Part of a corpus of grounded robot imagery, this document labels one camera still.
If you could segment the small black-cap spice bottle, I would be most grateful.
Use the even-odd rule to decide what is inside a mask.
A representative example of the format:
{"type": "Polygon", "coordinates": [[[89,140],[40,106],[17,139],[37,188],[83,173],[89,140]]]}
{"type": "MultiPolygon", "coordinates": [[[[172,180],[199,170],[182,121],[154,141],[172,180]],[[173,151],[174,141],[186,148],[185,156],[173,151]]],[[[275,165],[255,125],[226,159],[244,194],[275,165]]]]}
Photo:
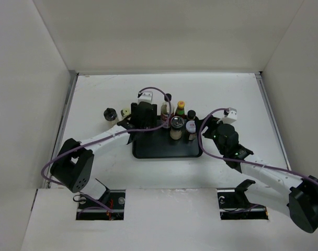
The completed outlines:
{"type": "Polygon", "coordinates": [[[195,120],[195,118],[196,118],[196,112],[194,110],[188,110],[187,120],[191,121],[191,120],[195,120]]]}

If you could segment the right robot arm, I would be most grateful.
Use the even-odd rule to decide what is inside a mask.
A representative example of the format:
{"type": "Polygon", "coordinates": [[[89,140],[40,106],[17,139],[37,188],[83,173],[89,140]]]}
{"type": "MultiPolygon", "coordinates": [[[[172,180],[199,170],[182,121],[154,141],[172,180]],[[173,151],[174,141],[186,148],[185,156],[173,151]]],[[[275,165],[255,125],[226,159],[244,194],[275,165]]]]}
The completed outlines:
{"type": "Polygon", "coordinates": [[[239,143],[234,126],[212,115],[202,120],[198,137],[212,140],[220,153],[218,159],[250,177],[235,188],[238,206],[261,204],[285,214],[307,233],[318,229],[316,177],[268,165],[239,143]]]}

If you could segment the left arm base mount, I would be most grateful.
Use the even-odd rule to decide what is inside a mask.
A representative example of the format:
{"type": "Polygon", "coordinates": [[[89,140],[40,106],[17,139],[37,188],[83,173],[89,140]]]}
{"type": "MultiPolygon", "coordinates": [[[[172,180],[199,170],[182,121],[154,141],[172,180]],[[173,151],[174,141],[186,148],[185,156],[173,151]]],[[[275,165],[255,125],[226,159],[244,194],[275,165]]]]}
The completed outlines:
{"type": "Polygon", "coordinates": [[[124,219],[125,190],[111,190],[98,179],[92,179],[80,193],[77,203],[78,221],[121,221],[124,219]]]}

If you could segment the silver-lid white powder jar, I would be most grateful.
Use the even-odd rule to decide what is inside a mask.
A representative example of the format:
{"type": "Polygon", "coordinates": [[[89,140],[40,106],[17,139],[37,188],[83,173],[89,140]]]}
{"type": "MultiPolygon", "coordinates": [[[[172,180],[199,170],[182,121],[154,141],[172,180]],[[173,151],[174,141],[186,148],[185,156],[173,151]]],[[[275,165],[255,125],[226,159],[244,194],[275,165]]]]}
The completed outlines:
{"type": "Polygon", "coordinates": [[[179,140],[181,138],[184,124],[185,124],[185,121],[180,116],[174,116],[171,119],[170,137],[173,140],[179,140]]]}

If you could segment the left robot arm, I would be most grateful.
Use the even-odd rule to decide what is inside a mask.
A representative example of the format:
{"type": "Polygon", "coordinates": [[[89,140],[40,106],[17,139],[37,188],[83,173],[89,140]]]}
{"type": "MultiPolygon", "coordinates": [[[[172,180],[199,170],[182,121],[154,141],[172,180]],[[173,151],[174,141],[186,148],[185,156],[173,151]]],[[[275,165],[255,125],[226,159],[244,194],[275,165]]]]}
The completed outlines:
{"type": "Polygon", "coordinates": [[[95,207],[104,208],[109,202],[108,188],[92,177],[94,158],[134,142],[144,131],[152,131],[156,126],[156,104],[132,103],[131,114],[109,130],[87,140],[66,140],[50,173],[72,193],[84,193],[91,197],[95,207]]]}

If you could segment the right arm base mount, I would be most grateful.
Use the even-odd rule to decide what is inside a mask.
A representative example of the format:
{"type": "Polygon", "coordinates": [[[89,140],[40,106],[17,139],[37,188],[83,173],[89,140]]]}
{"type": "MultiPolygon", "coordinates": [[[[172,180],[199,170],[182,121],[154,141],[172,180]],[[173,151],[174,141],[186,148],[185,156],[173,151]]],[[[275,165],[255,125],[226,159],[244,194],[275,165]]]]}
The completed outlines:
{"type": "Polygon", "coordinates": [[[247,179],[235,188],[217,190],[221,220],[268,220],[266,207],[250,203],[245,195],[247,189],[255,183],[247,179]]]}

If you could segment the red-label lid spice jar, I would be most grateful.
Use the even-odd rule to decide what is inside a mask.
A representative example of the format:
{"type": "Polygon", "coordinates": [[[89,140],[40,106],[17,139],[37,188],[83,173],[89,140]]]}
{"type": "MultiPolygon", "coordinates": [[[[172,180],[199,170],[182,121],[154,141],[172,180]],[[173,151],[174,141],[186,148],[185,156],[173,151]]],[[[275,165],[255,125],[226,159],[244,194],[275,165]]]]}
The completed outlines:
{"type": "Polygon", "coordinates": [[[197,127],[194,120],[187,121],[185,135],[187,141],[193,141],[197,138],[197,127]]]}

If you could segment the yellow-cap red sauce bottle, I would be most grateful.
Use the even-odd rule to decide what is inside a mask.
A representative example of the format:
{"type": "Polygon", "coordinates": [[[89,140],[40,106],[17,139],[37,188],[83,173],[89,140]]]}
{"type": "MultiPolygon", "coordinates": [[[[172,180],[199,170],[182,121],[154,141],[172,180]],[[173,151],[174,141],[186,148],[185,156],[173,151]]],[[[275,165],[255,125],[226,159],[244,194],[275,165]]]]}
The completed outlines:
{"type": "Polygon", "coordinates": [[[185,119],[186,115],[185,115],[185,102],[183,100],[180,100],[177,103],[177,108],[175,111],[175,116],[179,116],[183,119],[185,119]]]}

